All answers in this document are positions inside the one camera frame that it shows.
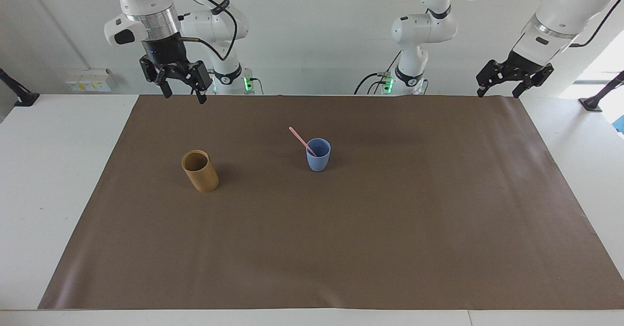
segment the black pole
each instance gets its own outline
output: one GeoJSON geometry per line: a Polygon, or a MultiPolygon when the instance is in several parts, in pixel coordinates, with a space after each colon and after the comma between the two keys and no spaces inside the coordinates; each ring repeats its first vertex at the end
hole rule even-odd
{"type": "Polygon", "coordinates": [[[25,88],[22,84],[15,81],[9,76],[2,68],[0,68],[0,80],[2,80],[6,86],[9,86],[13,92],[18,95],[18,101],[15,102],[16,107],[30,107],[39,97],[38,93],[32,93],[29,89],[25,88]]]}
{"type": "Polygon", "coordinates": [[[602,112],[602,109],[598,107],[600,100],[603,99],[606,95],[608,95],[614,89],[622,86],[624,84],[624,71],[622,71],[615,79],[611,80],[606,86],[594,97],[590,98],[581,98],[579,102],[584,106],[585,110],[590,112],[602,112]]]}

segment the wooden cylinder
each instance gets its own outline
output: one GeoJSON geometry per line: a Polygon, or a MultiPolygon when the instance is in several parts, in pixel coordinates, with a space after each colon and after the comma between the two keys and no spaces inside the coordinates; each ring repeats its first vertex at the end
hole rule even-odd
{"type": "Polygon", "coordinates": [[[204,151],[196,149],[186,153],[182,158],[182,168],[197,191],[208,193],[219,186],[219,177],[204,151]]]}

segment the blue cup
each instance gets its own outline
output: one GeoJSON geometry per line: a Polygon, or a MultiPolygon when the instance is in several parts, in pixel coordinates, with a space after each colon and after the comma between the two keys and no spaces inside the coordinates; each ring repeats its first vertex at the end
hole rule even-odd
{"type": "Polygon", "coordinates": [[[330,161],[330,152],[332,152],[330,143],[322,138],[315,138],[308,141],[308,146],[312,148],[312,151],[317,155],[317,157],[314,157],[314,155],[306,149],[310,169],[317,173],[325,170],[327,162],[330,161]]]}

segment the brown tablecloth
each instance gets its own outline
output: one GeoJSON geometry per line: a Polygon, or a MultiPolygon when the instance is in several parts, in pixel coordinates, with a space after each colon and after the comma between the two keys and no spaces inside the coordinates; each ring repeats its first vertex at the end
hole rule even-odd
{"type": "Polygon", "coordinates": [[[616,309],[624,282],[517,100],[142,96],[39,307],[616,309]]]}

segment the pink straw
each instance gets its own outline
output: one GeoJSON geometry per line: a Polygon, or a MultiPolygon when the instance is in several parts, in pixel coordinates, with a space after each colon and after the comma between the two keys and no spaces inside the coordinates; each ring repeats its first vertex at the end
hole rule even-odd
{"type": "Polygon", "coordinates": [[[294,128],[293,128],[292,126],[290,126],[288,129],[289,129],[289,130],[290,130],[290,132],[294,135],[294,137],[297,137],[297,139],[299,140],[299,142],[301,142],[301,144],[303,144],[303,146],[305,146],[305,147],[308,149],[308,151],[310,151],[310,153],[312,153],[312,155],[314,155],[314,157],[318,157],[318,155],[316,155],[316,154],[314,153],[314,151],[312,150],[312,148],[310,148],[310,146],[308,146],[308,144],[307,144],[305,141],[303,141],[303,139],[301,138],[301,136],[300,136],[300,135],[299,135],[299,134],[298,134],[298,133],[294,130],[294,128]]]}

